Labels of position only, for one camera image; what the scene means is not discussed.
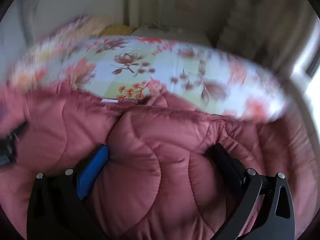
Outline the yellow pillow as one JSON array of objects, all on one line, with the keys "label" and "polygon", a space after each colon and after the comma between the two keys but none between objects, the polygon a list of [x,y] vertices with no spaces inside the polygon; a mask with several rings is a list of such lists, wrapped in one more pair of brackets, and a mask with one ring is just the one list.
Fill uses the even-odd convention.
[{"label": "yellow pillow", "polygon": [[120,36],[130,36],[134,32],[134,28],[124,24],[115,24],[104,29],[99,36],[110,36],[110,35],[120,35]]}]

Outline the white wooden headboard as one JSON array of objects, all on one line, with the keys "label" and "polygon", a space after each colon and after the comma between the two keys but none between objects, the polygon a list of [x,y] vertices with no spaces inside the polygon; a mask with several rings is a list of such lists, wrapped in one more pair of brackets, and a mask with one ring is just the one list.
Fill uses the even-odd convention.
[{"label": "white wooden headboard", "polygon": [[113,23],[138,24],[137,0],[21,0],[27,40],[37,41],[78,16],[108,16]]}]

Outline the patterned beige curtain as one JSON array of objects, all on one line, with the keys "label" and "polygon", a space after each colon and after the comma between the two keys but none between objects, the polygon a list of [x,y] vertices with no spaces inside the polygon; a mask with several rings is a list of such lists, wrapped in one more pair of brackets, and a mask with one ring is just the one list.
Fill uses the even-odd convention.
[{"label": "patterned beige curtain", "polygon": [[235,0],[217,47],[274,72],[291,72],[316,18],[308,0]]}]

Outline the floral bed sheet mattress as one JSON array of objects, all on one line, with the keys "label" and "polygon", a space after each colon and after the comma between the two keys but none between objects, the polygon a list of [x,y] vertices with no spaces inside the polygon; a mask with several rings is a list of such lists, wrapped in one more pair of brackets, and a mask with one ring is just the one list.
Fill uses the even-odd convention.
[{"label": "floral bed sheet mattress", "polygon": [[134,36],[53,38],[30,47],[8,83],[22,90],[67,81],[107,99],[143,99],[161,89],[201,110],[238,119],[278,119],[287,97],[268,70],[198,44]]}]

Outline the pink quilted padded coat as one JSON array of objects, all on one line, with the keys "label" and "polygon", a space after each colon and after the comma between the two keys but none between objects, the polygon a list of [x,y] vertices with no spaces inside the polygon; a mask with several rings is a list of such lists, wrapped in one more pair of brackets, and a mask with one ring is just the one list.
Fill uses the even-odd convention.
[{"label": "pink quilted padded coat", "polygon": [[1,168],[1,208],[22,237],[36,174],[74,168],[100,144],[111,157],[89,204],[114,237],[211,237],[232,207],[204,157],[216,143],[260,174],[287,175],[296,236],[319,210],[319,165],[297,109],[259,124],[203,113],[166,90],[105,103],[64,83],[28,93],[1,88],[1,135],[24,121],[16,162]]}]

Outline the cream fluffy pillow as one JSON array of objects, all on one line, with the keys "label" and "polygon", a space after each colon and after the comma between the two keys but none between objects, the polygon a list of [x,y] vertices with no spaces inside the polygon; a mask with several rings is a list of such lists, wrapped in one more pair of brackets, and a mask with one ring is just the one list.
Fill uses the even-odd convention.
[{"label": "cream fluffy pillow", "polygon": [[112,24],[113,18],[107,15],[81,15],[58,27],[50,34],[50,38],[73,42],[97,37]]}]

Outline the window with dark frame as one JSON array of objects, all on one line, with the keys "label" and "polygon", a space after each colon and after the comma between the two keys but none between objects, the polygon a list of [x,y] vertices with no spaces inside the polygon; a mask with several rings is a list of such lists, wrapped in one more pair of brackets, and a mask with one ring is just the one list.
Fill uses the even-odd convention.
[{"label": "window with dark frame", "polygon": [[311,82],[312,68],[317,62],[316,56],[319,50],[319,18],[315,16],[311,30],[306,35],[306,41],[298,59],[293,65],[293,72],[290,76],[300,94],[304,95]]}]

